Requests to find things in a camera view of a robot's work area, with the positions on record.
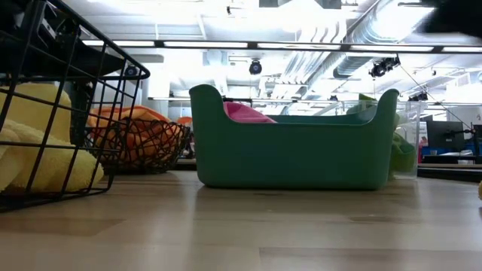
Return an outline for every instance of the yellow plush toy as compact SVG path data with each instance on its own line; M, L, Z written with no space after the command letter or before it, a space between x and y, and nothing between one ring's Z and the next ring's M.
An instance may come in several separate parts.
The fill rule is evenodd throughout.
M49 84L21 84L16 92L54 102L57 87ZM5 94L0 93L0 105ZM71 106L69 96L62 93L60 104ZM7 120L0 132L0 140L6 142L28 142L40 144L52 110L51 105L14 97L8 110ZM71 112L58 108L47 143L49 145L72 146L70 142ZM45 148L32 192L59 192L69 168L74 150ZM32 172L38 148L0 145L0 191L22 193ZM96 158L86 151L79 151L72 168L67 190L86 188L93 174ZM94 184L104 172L97 169Z

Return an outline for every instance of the pink fabric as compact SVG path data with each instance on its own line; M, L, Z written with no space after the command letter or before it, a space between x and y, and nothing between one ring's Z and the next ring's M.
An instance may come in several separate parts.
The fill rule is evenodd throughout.
M225 102L224 111L231 120L239 123L276 123L255 109L237 102Z

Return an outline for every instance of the black wire basket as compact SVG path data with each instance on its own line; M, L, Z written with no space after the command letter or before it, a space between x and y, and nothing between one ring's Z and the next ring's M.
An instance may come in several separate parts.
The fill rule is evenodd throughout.
M108 191L126 123L92 109L132 108L149 70L60 0L1 0L0 59L0 212ZM86 145L88 117L108 122L116 148Z
M107 172L154 174L172 169L185 149L191 129L162 120L123 119L106 128L92 128L86 134L86 146L104 145L120 150L120 155L105 152L100 161Z

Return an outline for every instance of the wooden floor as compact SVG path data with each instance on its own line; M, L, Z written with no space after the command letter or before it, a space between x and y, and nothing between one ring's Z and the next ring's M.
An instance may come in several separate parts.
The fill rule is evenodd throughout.
M0 270L482 270L477 185L212 190L193 172L0 215Z

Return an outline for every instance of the teal storage bin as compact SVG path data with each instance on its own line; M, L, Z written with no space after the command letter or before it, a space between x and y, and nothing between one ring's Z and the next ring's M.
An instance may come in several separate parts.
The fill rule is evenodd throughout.
M397 90L357 114L278 123L231 120L210 85L190 95L197 174L208 187L376 190L387 182Z

